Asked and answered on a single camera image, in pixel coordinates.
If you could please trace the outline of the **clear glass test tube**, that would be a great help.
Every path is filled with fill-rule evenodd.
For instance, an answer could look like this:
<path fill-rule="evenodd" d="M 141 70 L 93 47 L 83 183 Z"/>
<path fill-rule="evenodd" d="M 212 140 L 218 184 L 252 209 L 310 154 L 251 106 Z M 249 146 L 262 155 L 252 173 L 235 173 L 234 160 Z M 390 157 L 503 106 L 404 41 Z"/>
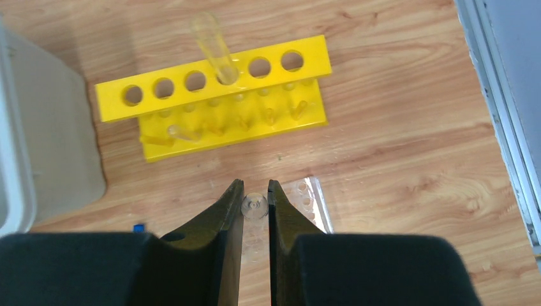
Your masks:
<path fill-rule="evenodd" d="M 191 20 L 191 30 L 219 82 L 234 84 L 239 78 L 239 70 L 233 63 L 216 17 L 207 12 L 198 13 Z"/>

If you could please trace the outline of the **small clear tube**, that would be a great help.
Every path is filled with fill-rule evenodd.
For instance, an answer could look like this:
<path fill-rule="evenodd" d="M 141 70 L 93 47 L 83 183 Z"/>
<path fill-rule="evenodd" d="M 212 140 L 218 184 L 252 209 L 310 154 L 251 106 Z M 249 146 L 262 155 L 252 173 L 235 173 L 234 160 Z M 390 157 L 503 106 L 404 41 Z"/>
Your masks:
<path fill-rule="evenodd" d="M 245 195 L 241 203 L 241 212 L 249 220 L 259 220 L 265 217 L 269 211 L 267 198 L 260 193 Z"/>

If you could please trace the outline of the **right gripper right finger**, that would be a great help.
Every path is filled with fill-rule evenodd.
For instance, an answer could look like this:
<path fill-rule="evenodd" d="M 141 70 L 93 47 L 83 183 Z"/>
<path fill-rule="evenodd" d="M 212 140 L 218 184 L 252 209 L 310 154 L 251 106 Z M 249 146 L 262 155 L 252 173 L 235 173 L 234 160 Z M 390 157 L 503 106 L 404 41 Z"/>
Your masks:
<path fill-rule="evenodd" d="M 319 230 L 268 186 L 273 305 L 480 305 L 457 251 L 426 235 Z"/>

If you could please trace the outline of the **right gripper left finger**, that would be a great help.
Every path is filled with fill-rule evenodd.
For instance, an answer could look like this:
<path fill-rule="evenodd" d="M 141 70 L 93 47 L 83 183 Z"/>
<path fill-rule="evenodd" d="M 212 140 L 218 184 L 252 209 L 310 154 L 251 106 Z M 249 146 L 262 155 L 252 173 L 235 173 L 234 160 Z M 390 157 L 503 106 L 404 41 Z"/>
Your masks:
<path fill-rule="evenodd" d="M 237 305 L 244 183 L 157 237 L 26 233 L 1 239 L 2 305 Z"/>

